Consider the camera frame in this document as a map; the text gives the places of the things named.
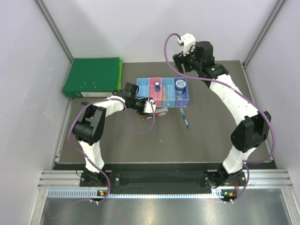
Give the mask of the small blue capped bottle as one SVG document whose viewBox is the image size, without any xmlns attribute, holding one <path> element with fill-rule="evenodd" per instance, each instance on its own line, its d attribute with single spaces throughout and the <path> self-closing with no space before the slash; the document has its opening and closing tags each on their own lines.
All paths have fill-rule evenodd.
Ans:
<svg viewBox="0 0 300 225">
<path fill-rule="evenodd" d="M 160 92 L 160 82 L 155 82 L 155 91 Z"/>
</svg>

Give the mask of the blue capped glue stick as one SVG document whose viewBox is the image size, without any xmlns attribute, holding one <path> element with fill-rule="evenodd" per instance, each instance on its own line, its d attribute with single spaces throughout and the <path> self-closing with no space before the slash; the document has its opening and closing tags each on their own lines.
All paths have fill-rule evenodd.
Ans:
<svg viewBox="0 0 300 225">
<path fill-rule="evenodd" d="M 155 114 L 157 114 L 157 113 L 164 113 L 164 112 L 167 112 L 167 111 L 168 111 L 167 107 L 157 108 L 156 111 L 155 111 Z"/>
</svg>

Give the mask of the light green plastic folder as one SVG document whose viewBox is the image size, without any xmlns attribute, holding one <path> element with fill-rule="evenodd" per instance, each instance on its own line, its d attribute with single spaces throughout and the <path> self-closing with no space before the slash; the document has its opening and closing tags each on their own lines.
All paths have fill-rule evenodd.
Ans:
<svg viewBox="0 0 300 225">
<path fill-rule="evenodd" d="M 123 67 L 123 60 L 119 60 L 119 68 L 117 73 L 117 81 L 121 82 L 121 76 L 122 76 L 122 67 Z"/>
</svg>

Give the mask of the red pen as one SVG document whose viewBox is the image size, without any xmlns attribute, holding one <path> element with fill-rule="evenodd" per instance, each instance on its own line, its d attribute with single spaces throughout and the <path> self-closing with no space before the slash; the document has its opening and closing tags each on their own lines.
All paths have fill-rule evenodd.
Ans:
<svg viewBox="0 0 300 225">
<path fill-rule="evenodd" d="M 166 115 L 166 112 L 156 113 L 154 116 L 152 115 L 152 116 L 143 118 L 142 120 L 145 121 L 145 120 L 152 119 L 152 118 L 154 118 L 154 117 L 160 117 L 160 116 L 164 116 L 164 115 Z"/>
</svg>

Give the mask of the light blue end bin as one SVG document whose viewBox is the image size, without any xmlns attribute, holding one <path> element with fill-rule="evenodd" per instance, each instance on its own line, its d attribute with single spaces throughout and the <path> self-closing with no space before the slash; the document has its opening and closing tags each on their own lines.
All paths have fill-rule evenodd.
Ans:
<svg viewBox="0 0 300 225">
<path fill-rule="evenodd" d="M 137 97 L 149 97 L 149 78 L 138 78 L 136 85 L 139 87 Z"/>
</svg>

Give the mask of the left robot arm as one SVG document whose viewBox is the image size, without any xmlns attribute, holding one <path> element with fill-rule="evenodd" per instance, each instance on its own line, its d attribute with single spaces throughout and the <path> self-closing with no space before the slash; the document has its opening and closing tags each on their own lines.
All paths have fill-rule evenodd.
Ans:
<svg viewBox="0 0 300 225">
<path fill-rule="evenodd" d="M 81 103 L 78 116 L 70 129 L 81 146 L 80 152 L 85 158 L 80 186 L 99 187 L 109 183 L 107 175 L 102 171 L 105 163 L 100 149 L 106 117 L 127 109 L 136 110 L 139 115 L 155 112 L 153 98 L 139 97 L 138 91 L 137 85 L 126 83 L 125 89 L 117 91 L 110 97 L 93 103 Z"/>
</svg>

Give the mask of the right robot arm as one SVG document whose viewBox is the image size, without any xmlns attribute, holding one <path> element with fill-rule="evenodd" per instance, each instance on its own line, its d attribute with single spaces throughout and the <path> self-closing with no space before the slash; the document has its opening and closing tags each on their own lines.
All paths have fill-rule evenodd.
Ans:
<svg viewBox="0 0 300 225">
<path fill-rule="evenodd" d="M 270 120 L 271 115 L 265 112 L 262 116 L 257 108 L 238 95 L 240 90 L 228 70 L 222 64 L 215 63 L 210 42 L 180 39 L 178 43 L 183 51 L 173 56 L 176 69 L 180 73 L 195 71 L 225 104 L 237 125 L 231 134 L 229 154 L 213 180 L 216 187 L 231 185 L 241 172 L 243 162 L 266 140 L 269 128 L 265 120 Z"/>
</svg>

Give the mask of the pink orange highlighter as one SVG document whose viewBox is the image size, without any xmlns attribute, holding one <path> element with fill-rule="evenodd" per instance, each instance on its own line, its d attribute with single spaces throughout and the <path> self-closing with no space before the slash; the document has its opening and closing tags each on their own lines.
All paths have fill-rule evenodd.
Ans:
<svg viewBox="0 0 300 225">
<path fill-rule="evenodd" d="M 163 88 L 163 100 L 167 100 L 166 88 Z"/>
</svg>

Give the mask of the blue round tape dispenser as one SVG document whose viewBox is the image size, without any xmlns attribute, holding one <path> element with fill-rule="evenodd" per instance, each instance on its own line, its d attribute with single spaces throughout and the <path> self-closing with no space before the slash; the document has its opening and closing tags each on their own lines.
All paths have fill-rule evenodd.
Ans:
<svg viewBox="0 0 300 225">
<path fill-rule="evenodd" d="M 182 80 L 182 79 L 176 80 L 175 81 L 175 93 L 177 95 L 181 95 L 182 93 L 185 92 L 186 86 L 187 86 L 187 84 L 186 84 L 185 80 Z"/>
</svg>

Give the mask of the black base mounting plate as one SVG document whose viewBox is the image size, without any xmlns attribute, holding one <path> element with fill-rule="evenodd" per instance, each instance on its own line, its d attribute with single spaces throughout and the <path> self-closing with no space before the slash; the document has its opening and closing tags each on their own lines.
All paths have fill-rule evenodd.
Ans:
<svg viewBox="0 0 300 225">
<path fill-rule="evenodd" d="M 246 184 L 244 172 L 225 175 L 220 163 L 107 163 L 104 174 L 84 169 L 80 186 L 110 187 L 116 195 L 208 194 L 211 188 L 236 190 Z"/>
</svg>

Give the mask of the purple plastic bin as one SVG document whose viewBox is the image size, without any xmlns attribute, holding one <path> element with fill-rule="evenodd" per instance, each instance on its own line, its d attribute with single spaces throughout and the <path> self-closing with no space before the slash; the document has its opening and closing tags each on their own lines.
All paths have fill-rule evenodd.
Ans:
<svg viewBox="0 0 300 225">
<path fill-rule="evenodd" d="M 174 82 L 176 80 L 179 80 L 179 79 L 182 79 L 182 80 L 185 80 L 186 81 L 186 84 L 187 84 L 187 80 L 186 78 L 184 77 L 177 77 L 177 78 L 174 78 Z M 177 94 L 175 93 L 175 107 L 177 108 L 180 108 L 180 107 L 187 107 L 188 106 L 188 103 L 189 103 L 189 95 L 188 95 L 188 84 L 186 86 L 186 90 L 184 93 L 181 94 L 181 97 L 182 97 L 182 100 L 178 100 L 176 98 Z"/>
</svg>

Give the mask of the aluminium rail frame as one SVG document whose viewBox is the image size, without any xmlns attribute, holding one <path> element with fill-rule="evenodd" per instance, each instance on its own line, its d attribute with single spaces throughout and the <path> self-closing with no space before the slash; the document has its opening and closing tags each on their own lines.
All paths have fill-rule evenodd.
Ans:
<svg viewBox="0 0 300 225">
<path fill-rule="evenodd" d="M 271 169 L 271 170 L 250 170 L 250 175 L 247 176 L 247 171 L 243 170 L 234 179 L 237 183 L 243 186 L 248 181 L 249 188 L 290 188 L 292 187 L 291 178 L 286 170 Z M 39 188 L 78 188 L 81 187 L 81 174 L 83 171 L 43 171 L 39 182 Z M 196 186 L 215 186 L 220 183 L 217 179 L 216 171 L 108 171 L 107 175 L 113 187 L 120 187 L 126 184 L 158 184 L 158 183 L 175 183 L 187 184 L 191 183 Z"/>
</svg>

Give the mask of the dark green ring binder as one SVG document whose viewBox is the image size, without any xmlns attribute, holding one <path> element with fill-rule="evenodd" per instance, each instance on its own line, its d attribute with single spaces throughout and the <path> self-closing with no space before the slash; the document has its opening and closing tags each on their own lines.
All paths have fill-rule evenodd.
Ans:
<svg viewBox="0 0 300 225">
<path fill-rule="evenodd" d="M 120 58 L 75 58 L 62 93 L 68 98 L 109 97 L 120 90 Z"/>
</svg>

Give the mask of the blue pen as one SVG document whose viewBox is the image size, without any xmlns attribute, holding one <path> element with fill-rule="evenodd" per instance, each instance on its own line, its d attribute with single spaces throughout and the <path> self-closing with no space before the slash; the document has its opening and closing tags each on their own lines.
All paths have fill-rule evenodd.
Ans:
<svg viewBox="0 0 300 225">
<path fill-rule="evenodd" d="M 182 114 L 182 117 L 183 117 L 183 119 L 184 119 L 184 122 L 185 122 L 185 124 L 186 124 L 186 127 L 187 127 L 187 129 L 189 130 L 189 129 L 190 129 L 190 126 L 189 126 L 189 124 L 188 124 L 186 115 L 185 115 L 184 110 L 183 110 L 182 107 L 180 107 L 180 112 L 181 112 L 181 114 Z"/>
</svg>

